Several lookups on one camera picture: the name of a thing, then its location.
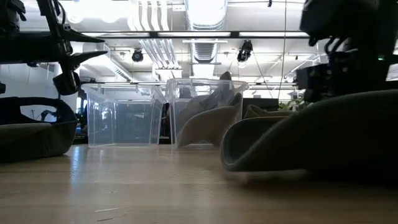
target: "ceiling pipe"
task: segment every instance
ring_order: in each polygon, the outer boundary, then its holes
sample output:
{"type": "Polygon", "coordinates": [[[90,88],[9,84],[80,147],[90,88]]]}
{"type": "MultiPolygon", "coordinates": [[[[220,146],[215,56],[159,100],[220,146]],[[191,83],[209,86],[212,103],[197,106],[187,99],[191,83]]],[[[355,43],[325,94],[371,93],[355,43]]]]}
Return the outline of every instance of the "ceiling pipe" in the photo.
{"type": "MultiPolygon", "coordinates": [[[[152,18],[150,20],[150,23],[152,24],[152,27],[155,30],[160,30],[159,22],[157,20],[157,7],[158,7],[157,0],[150,0],[150,5],[152,7],[152,18]]],[[[169,48],[166,46],[165,40],[160,39],[160,40],[156,40],[156,42],[158,45],[160,44],[163,47],[163,50],[166,54],[166,58],[169,61],[168,68],[174,68],[174,63],[172,61],[169,48]]]]}
{"type": "MultiPolygon", "coordinates": [[[[160,10],[161,10],[161,13],[162,13],[162,17],[160,19],[160,23],[162,25],[162,28],[165,31],[169,31],[170,30],[169,29],[169,23],[167,22],[167,10],[168,10],[167,0],[160,0],[160,10]]],[[[170,57],[171,57],[171,60],[172,60],[174,68],[179,68],[172,40],[171,39],[165,40],[165,46],[166,46],[166,49],[170,53],[170,57]]]]}
{"type": "MultiPolygon", "coordinates": [[[[127,24],[129,25],[129,28],[131,30],[143,31],[143,28],[139,21],[138,0],[130,0],[130,3],[132,5],[132,14],[131,17],[127,19],[127,24]]],[[[154,52],[151,51],[151,49],[148,47],[148,43],[144,42],[143,40],[139,40],[139,43],[141,44],[142,48],[147,52],[149,58],[153,61],[154,65],[157,68],[162,67],[161,62],[158,61],[157,57],[154,55],[154,52]]]]}
{"type": "MultiPolygon", "coordinates": [[[[147,0],[140,0],[141,2],[141,8],[142,8],[142,13],[141,13],[141,23],[145,31],[151,31],[152,29],[149,26],[148,23],[148,2],[147,0]]],[[[159,46],[157,45],[156,40],[151,39],[151,40],[145,40],[145,42],[148,42],[151,48],[155,52],[155,56],[162,62],[163,67],[162,68],[167,68],[167,62],[166,59],[164,59],[163,53],[159,46]]]]}

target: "ventilation duct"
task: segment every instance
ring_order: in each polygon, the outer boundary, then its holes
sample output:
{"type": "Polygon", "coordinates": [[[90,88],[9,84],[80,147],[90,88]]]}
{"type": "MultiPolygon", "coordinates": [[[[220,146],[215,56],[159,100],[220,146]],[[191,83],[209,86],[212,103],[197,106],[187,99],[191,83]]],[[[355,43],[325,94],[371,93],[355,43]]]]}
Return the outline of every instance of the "ventilation duct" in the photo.
{"type": "Polygon", "coordinates": [[[124,78],[126,81],[128,82],[134,82],[136,80],[134,80],[131,76],[131,74],[124,69],[123,66],[121,66],[119,63],[117,63],[117,61],[111,59],[111,64],[109,64],[108,68],[111,69],[111,71],[117,75],[119,75],[120,77],[124,78]]]}
{"type": "MultiPolygon", "coordinates": [[[[190,30],[222,30],[224,27],[227,0],[184,0],[187,23],[190,30]]],[[[192,43],[192,60],[198,63],[212,63],[215,61],[218,44],[214,43],[192,43]]],[[[204,65],[194,65],[194,75],[202,77],[213,76],[214,65],[206,65],[201,74],[195,71],[202,70],[204,65]]]]}

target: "clear plastic bin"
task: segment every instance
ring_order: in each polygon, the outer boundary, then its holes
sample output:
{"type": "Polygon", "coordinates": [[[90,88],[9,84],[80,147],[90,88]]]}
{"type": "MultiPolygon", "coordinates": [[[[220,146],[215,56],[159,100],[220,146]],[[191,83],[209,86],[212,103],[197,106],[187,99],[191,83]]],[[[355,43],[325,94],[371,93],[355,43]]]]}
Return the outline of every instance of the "clear plastic bin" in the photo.
{"type": "Polygon", "coordinates": [[[156,86],[84,84],[87,94],[88,144],[148,146],[159,143],[166,102],[156,86]]]}
{"type": "MultiPolygon", "coordinates": [[[[182,147],[180,143],[180,135],[182,129],[186,127],[186,123],[194,116],[196,119],[199,114],[205,111],[214,111],[217,108],[229,106],[229,102],[240,93],[243,97],[243,91],[248,87],[246,82],[229,81],[229,80],[209,80],[194,78],[174,78],[167,82],[166,98],[170,103],[170,128],[172,144],[182,147]]],[[[229,121],[228,128],[238,122],[242,118],[243,101],[239,102],[239,109],[236,116],[229,121]]],[[[211,124],[214,120],[208,118],[202,124],[191,125],[189,129],[194,130],[198,134],[212,135],[224,134],[213,133],[211,124]]],[[[195,141],[190,145],[213,144],[209,141],[195,141]]]]}

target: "plastic storage container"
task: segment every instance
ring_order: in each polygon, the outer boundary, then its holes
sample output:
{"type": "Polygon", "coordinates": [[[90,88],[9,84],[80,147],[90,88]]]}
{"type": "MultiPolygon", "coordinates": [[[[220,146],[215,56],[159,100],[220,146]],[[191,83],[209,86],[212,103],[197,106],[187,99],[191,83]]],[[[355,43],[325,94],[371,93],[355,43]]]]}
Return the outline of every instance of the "plastic storage container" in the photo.
{"type": "Polygon", "coordinates": [[[246,82],[229,80],[192,78],[169,80],[166,98],[170,102],[172,144],[177,147],[192,144],[218,146],[217,139],[220,140],[224,132],[242,118],[243,101],[240,100],[235,106],[237,108],[235,111],[225,111],[225,116],[216,109],[231,106],[230,101],[237,97],[238,93],[242,98],[243,91],[247,87],[246,82]]]}
{"type": "Polygon", "coordinates": [[[84,84],[88,144],[147,146],[159,143],[164,95],[156,86],[84,84]]]}

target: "table surface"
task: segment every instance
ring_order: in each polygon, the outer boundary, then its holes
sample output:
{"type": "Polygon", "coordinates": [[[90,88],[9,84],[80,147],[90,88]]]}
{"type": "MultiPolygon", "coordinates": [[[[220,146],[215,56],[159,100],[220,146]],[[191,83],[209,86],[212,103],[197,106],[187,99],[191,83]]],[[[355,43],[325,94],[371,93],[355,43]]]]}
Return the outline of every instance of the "table surface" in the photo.
{"type": "Polygon", "coordinates": [[[0,165],[2,224],[398,223],[398,192],[304,171],[228,173],[217,149],[73,146],[0,165]]]}

